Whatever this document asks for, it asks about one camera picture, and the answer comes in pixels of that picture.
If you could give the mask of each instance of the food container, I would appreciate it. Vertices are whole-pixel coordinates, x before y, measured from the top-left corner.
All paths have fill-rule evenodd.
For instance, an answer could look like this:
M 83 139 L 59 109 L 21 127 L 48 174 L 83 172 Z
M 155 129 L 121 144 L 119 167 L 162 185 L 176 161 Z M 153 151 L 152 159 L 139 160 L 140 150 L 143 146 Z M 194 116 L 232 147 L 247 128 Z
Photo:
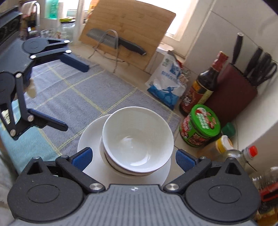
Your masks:
M 58 38 L 73 41 L 73 33 L 75 27 L 75 19 L 70 21 L 60 20 L 61 25 L 58 27 Z
M 199 147 L 220 132 L 216 114 L 207 106 L 196 104 L 180 126 L 180 134 L 187 144 Z
M 233 150 L 233 144 L 228 136 L 223 135 L 217 141 L 212 142 L 197 152 L 197 158 L 205 156 L 214 161 L 216 158 L 227 150 Z

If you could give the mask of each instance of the yellow cap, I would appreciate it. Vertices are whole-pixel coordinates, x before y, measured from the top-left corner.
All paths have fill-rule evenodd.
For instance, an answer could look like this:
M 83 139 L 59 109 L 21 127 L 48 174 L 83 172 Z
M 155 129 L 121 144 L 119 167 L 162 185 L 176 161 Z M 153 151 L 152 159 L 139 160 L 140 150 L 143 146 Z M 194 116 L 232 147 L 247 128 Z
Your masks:
M 216 148 L 220 153 L 233 149 L 233 144 L 228 136 L 223 135 L 216 141 Z
M 60 22 L 70 22 L 71 20 L 73 20 L 73 17 L 65 17 L 65 18 L 61 18 L 59 19 Z

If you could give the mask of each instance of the white bowl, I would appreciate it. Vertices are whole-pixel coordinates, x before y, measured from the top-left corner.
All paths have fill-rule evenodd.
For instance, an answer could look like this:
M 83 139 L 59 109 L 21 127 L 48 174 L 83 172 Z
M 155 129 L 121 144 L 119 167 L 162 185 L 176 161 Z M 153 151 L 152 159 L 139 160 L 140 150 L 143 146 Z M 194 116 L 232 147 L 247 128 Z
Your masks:
M 107 158 L 106 158 L 106 155 L 105 155 L 105 152 L 104 152 L 104 149 L 100 149 L 100 156 L 104 162 L 104 164 L 109 168 L 109 170 L 111 170 L 111 172 L 117 174 L 118 176 L 121 176 L 121 177 L 125 177 L 125 178 L 128 178 L 128 179 L 138 179 L 138 178 L 141 178 L 141 177 L 145 177 L 145 176 L 148 176 L 148 175 L 142 175 L 142 176 L 136 176 L 136 175 L 127 175 L 125 173 L 121 173 L 119 172 L 118 170 L 115 170 L 111 165 L 110 163 L 108 162 Z
M 167 122 L 143 107 L 125 107 L 106 120 L 102 130 L 106 153 L 122 168 L 150 173 L 170 159 L 174 137 Z
M 115 170 L 117 170 L 120 173 L 126 174 L 126 175 L 134 175 L 134 176 L 138 176 L 138 177 L 142 177 L 142 176 L 146 176 L 146 175 L 150 175 L 153 172 L 150 173 L 136 173 L 133 171 L 129 171 L 121 166 L 119 166 L 117 163 L 115 163 L 111 157 L 107 154 L 106 149 L 103 145 L 103 140 L 102 137 L 100 138 L 100 152 L 104 153 L 104 156 L 107 160 L 107 162 L 109 163 L 110 166 L 112 166 Z

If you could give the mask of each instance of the knife block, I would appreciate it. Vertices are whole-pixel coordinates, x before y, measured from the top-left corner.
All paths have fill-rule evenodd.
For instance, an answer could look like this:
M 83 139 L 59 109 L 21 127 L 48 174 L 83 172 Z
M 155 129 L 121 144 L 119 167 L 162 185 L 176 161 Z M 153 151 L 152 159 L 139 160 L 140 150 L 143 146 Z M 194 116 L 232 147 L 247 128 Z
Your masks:
M 232 64 L 228 64 L 218 76 L 217 89 L 205 105 L 211 108 L 220 120 L 221 127 L 231 122 L 257 95 L 257 89 L 243 77 Z

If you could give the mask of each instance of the black knife handle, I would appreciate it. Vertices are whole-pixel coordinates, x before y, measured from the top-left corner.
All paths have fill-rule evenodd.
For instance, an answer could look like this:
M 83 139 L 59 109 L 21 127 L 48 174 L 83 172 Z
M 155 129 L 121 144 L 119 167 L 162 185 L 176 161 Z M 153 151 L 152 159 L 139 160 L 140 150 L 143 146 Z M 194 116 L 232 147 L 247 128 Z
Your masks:
M 264 76 L 263 72 L 267 64 L 271 62 L 271 55 L 269 53 L 264 53 L 261 61 L 256 65 L 252 74 L 249 77 L 249 82 L 252 86 L 256 86 L 258 80 L 261 76 Z
M 243 36 L 244 36 L 244 34 L 242 34 L 240 32 L 237 33 L 237 41 L 236 41 L 235 47 L 234 47 L 232 65 L 234 65 L 237 62 L 237 58 L 239 57 L 239 53 L 240 53 L 241 46 L 242 46 Z
M 123 47 L 127 48 L 130 51 L 139 53 L 141 56 L 144 56 L 147 53 L 141 46 L 120 37 L 119 37 L 119 45 L 122 45 Z
M 258 47 L 256 52 L 254 53 L 254 55 L 252 56 L 251 60 L 249 61 L 244 73 L 243 73 L 243 77 L 247 77 L 247 75 L 252 71 L 252 69 L 257 65 L 258 60 L 262 54 L 262 47 Z

